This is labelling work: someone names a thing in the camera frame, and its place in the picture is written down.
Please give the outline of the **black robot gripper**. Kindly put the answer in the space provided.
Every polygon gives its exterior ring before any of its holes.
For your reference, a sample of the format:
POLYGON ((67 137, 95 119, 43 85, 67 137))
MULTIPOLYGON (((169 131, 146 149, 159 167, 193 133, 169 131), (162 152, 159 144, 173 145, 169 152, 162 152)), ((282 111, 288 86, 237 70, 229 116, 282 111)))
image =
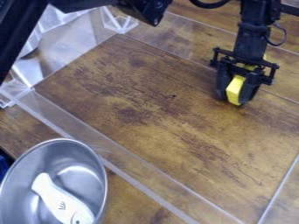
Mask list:
POLYGON ((223 101, 229 99, 227 87, 233 81, 230 66, 235 64, 253 64, 266 68, 262 80, 258 73, 249 73, 246 77, 239 77, 241 91, 238 102, 241 104, 246 104, 254 99, 262 84, 271 85, 274 83, 279 65, 265 59, 270 33, 271 28, 267 25, 239 23, 234 49, 231 51, 219 47, 213 49, 214 56, 210 60, 210 65, 218 69, 217 93, 223 101))

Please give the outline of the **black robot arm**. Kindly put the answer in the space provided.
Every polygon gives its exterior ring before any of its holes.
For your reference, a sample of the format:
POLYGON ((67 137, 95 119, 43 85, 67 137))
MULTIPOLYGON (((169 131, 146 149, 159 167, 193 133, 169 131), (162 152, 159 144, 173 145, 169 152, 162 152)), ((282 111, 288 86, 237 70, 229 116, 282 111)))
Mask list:
MULTIPOLYGON (((235 105, 250 102, 263 84, 274 83, 279 65, 266 60, 271 28, 278 27, 282 14, 299 17, 299 7, 282 0, 239 0, 241 22, 231 51, 214 49, 210 65, 218 69, 217 92, 235 105)), ((25 48, 34 28, 51 5, 65 13, 102 6, 119 8, 129 16, 151 26, 159 25, 174 0, 0 0, 0 86, 25 48)))

